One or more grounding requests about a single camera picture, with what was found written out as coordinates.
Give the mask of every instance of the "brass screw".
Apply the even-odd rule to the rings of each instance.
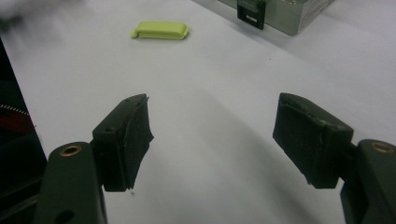
[[[387,143],[383,142],[373,142],[372,147],[382,153],[394,153],[395,148]]]
[[[61,156],[63,157],[69,157],[78,154],[82,150],[81,146],[75,145],[75,146],[69,146],[65,147],[61,152]]]

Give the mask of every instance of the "gray metal box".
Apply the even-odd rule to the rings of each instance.
[[[297,35],[334,0],[267,0],[264,22],[287,35]],[[236,8],[237,0],[220,0]]]

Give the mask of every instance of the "green sponge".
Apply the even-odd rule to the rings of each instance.
[[[132,30],[131,38],[184,39],[189,27],[177,21],[142,21]]]

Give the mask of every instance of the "screw hole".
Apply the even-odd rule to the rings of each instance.
[[[382,153],[393,153],[395,151],[391,145],[382,142],[373,142],[372,146],[375,150]]]
[[[78,154],[82,150],[81,146],[66,147],[61,151],[61,156],[68,157]]]
[[[74,212],[72,210],[62,211],[56,218],[55,224],[64,224],[68,223],[74,216]]]
[[[114,132],[114,128],[106,128],[105,129],[105,132],[107,132],[107,133],[111,133],[111,132]]]

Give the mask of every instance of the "white table surface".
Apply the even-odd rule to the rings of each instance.
[[[150,97],[155,138],[134,196],[105,194],[109,223],[334,224],[343,183],[307,185],[273,140],[278,95],[322,106],[355,144],[395,144],[395,11],[394,0],[336,0],[290,37],[215,0],[35,1],[1,37],[47,155],[91,141],[122,99]],[[147,20],[191,32],[131,39]]]

